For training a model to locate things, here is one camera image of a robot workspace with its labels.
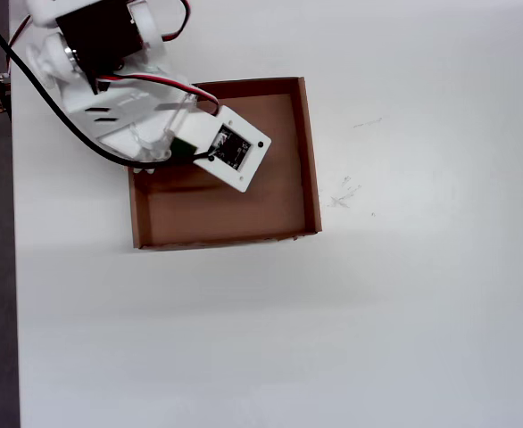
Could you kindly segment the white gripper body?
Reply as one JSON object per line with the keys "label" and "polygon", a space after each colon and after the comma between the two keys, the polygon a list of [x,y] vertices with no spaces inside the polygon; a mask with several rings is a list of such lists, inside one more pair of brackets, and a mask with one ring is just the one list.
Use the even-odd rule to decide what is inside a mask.
{"label": "white gripper body", "polygon": [[113,82],[113,116],[120,126],[104,134],[104,148],[128,161],[166,161],[182,121],[196,107],[197,96],[144,82]]}

